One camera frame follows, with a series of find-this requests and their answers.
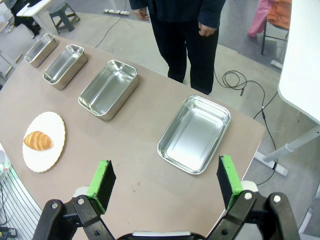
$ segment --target person's left hand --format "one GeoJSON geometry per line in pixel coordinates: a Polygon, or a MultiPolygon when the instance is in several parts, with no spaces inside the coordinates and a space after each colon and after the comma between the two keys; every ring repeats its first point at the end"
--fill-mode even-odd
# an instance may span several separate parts
{"type": "Polygon", "coordinates": [[[203,25],[200,22],[199,22],[199,29],[200,29],[199,34],[201,36],[206,36],[206,37],[214,34],[214,32],[217,30],[216,28],[203,25]]]}

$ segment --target tray rim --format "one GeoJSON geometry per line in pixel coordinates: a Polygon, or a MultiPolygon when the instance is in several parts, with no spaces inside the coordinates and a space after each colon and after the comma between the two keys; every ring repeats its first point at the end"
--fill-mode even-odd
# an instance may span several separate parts
{"type": "Polygon", "coordinates": [[[30,50],[29,50],[29,51],[26,53],[26,55],[24,56],[24,60],[25,60],[28,64],[31,64],[32,62],[34,62],[35,59],[39,56],[39,54],[43,51],[44,48],[43,48],[40,52],[38,52],[37,55],[35,55],[34,58],[33,58],[31,61],[29,61],[29,60],[26,59],[26,57],[27,57],[28,54],[31,52],[31,50],[32,50],[32,49],[40,42],[40,40],[41,40],[42,38],[44,38],[45,36],[52,36],[52,39],[46,44],[46,46],[49,45],[49,44],[52,43],[52,42],[56,42],[56,43],[57,43],[57,41],[56,41],[56,36],[55,36],[55,35],[53,35],[53,34],[51,34],[51,33],[46,33],[46,34],[44,34],[44,35],[39,39],[39,41],[37,41],[37,42],[33,45],[33,47],[31,47],[30,50]]]}
{"type": "Polygon", "coordinates": [[[67,48],[68,48],[69,46],[75,46],[75,47],[78,47],[79,49],[82,50],[82,52],[81,52],[80,56],[78,57],[78,59],[79,59],[82,55],[85,54],[85,49],[84,49],[82,46],[79,46],[79,45],[76,45],[76,44],[68,44],[67,46],[65,46],[65,48],[63,49],[63,51],[55,58],[55,60],[53,60],[53,62],[46,68],[46,70],[44,71],[44,73],[43,73],[43,75],[42,75],[42,78],[43,78],[47,83],[49,83],[49,84],[51,84],[51,85],[56,85],[57,83],[59,83],[60,80],[63,78],[63,76],[66,74],[66,72],[67,72],[67,71],[76,63],[76,61],[78,60],[78,59],[77,59],[76,61],[74,61],[74,62],[68,67],[68,69],[63,73],[62,77],[60,77],[59,80],[56,81],[55,83],[49,82],[49,81],[45,78],[45,73],[47,72],[47,70],[48,70],[48,69],[51,67],[51,65],[63,54],[63,52],[67,50],[67,48]]]}
{"type": "Polygon", "coordinates": [[[91,80],[91,82],[89,82],[89,84],[84,88],[84,90],[80,93],[79,97],[78,97],[78,103],[83,107],[85,108],[87,111],[89,111],[91,114],[95,115],[96,117],[102,117],[104,115],[106,115],[110,109],[112,109],[112,107],[116,104],[116,102],[118,101],[118,99],[124,94],[124,92],[129,88],[129,86],[133,83],[133,81],[136,79],[138,75],[138,71],[137,69],[134,67],[134,66],[131,66],[129,64],[126,64],[122,61],[118,61],[118,60],[110,60],[106,63],[106,65],[102,68],[101,71],[99,71],[99,73],[94,77],[93,80],[91,80]],[[108,67],[111,66],[111,63],[112,62],[117,62],[117,63],[120,63],[120,64],[123,64],[123,65],[126,65],[130,68],[133,68],[134,69],[134,77],[132,78],[132,80],[130,81],[129,85],[124,89],[124,91],[116,98],[116,100],[112,103],[112,105],[109,107],[109,109],[103,113],[103,114],[97,114],[95,113],[94,111],[91,111],[89,108],[87,108],[86,106],[84,106],[81,102],[80,102],[80,97],[82,96],[82,94],[84,94],[84,92],[87,90],[87,88],[95,81],[95,79],[98,77],[98,75],[100,75],[101,73],[103,73],[108,67]]]}
{"type": "Polygon", "coordinates": [[[177,112],[175,113],[175,115],[173,116],[172,120],[170,121],[169,125],[167,126],[167,128],[165,129],[164,133],[162,134],[160,140],[158,141],[157,146],[156,146],[156,150],[157,150],[159,156],[160,156],[162,159],[166,160],[168,163],[174,165],[175,167],[183,170],[183,171],[186,172],[186,173],[189,173],[189,174],[192,174],[192,175],[199,175],[199,174],[203,173],[203,172],[207,169],[209,163],[211,162],[212,158],[214,157],[214,155],[215,155],[215,153],[216,153],[216,151],[217,151],[217,148],[218,148],[218,146],[220,145],[220,142],[221,142],[222,138],[224,137],[224,135],[225,135],[225,133],[226,133],[226,131],[227,131],[227,129],[228,129],[228,126],[229,126],[229,124],[230,124],[230,121],[231,121],[231,114],[230,114],[229,110],[228,110],[226,107],[221,106],[221,105],[219,105],[219,104],[217,104],[217,103],[215,103],[215,102],[213,102],[213,101],[211,101],[211,100],[208,100],[208,99],[206,99],[206,98],[204,98],[204,97],[202,97],[202,96],[195,95],[195,94],[194,94],[194,95],[190,95],[190,96],[188,96],[188,97],[185,98],[185,100],[182,102],[181,106],[179,107],[179,109],[177,110],[177,112]],[[210,160],[206,163],[206,165],[205,165],[203,168],[200,168],[200,169],[197,170],[197,171],[191,171],[191,170],[189,170],[190,168],[188,168],[188,167],[185,167],[185,168],[181,167],[181,166],[184,166],[184,165],[182,165],[182,164],[180,164],[180,165],[176,164],[176,163],[178,163],[176,160],[175,160],[175,162],[173,162],[173,161],[169,160],[168,158],[166,158],[165,156],[163,156],[162,153],[161,153],[161,151],[160,151],[160,142],[163,140],[164,136],[167,134],[167,132],[168,132],[169,128],[171,127],[171,125],[173,124],[174,120],[179,116],[180,111],[183,109],[185,103],[186,103],[190,98],[195,98],[195,97],[196,97],[196,98],[199,98],[201,101],[209,102],[210,104],[213,104],[213,105],[215,105],[215,106],[218,106],[219,108],[222,108],[224,111],[226,111],[229,119],[228,119],[228,121],[227,121],[227,124],[225,125],[224,130],[223,130],[222,133],[221,133],[221,137],[220,137],[219,141],[217,142],[216,147],[214,148],[214,151],[213,151],[213,153],[212,153],[212,156],[210,157],[210,160]]]}

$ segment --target deep metal pan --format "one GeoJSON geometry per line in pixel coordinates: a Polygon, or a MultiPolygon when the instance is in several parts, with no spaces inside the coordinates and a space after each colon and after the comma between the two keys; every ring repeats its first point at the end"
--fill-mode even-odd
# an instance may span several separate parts
{"type": "Polygon", "coordinates": [[[190,174],[202,173],[229,125],[229,111],[203,97],[187,97],[161,137],[159,155],[190,174]]]}
{"type": "Polygon", "coordinates": [[[46,33],[39,41],[27,52],[24,59],[35,68],[39,67],[43,61],[58,46],[55,36],[46,33]]]}
{"type": "Polygon", "coordinates": [[[137,70],[111,60],[83,90],[78,102],[93,115],[111,120],[138,86],[137,70]]]}
{"type": "Polygon", "coordinates": [[[83,47],[70,44],[45,70],[43,79],[57,89],[64,89],[87,61],[83,47]]]}

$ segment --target person's hand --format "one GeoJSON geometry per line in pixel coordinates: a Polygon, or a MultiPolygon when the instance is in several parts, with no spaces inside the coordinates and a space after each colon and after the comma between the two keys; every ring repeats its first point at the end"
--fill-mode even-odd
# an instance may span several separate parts
{"type": "Polygon", "coordinates": [[[206,37],[214,34],[214,32],[217,30],[216,28],[203,25],[200,22],[199,22],[199,29],[200,29],[199,34],[201,36],[206,36],[206,37]]]}
{"type": "Polygon", "coordinates": [[[133,10],[133,12],[138,19],[143,20],[143,21],[149,21],[149,16],[147,14],[146,7],[141,8],[141,9],[137,9],[137,10],[133,10]]]}

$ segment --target jacket sleeve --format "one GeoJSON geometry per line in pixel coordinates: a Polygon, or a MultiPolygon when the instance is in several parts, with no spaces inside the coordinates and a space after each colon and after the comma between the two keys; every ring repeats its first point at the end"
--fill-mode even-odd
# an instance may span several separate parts
{"type": "Polygon", "coordinates": [[[198,16],[199,23],[217,29],[225,2],[226,0],[203,0],[198,16]]]}
{"type": "Polygon", "coordinates": [[[143,9],[147,6],[146,0],[129,0],[132,10],[143,9]]]}

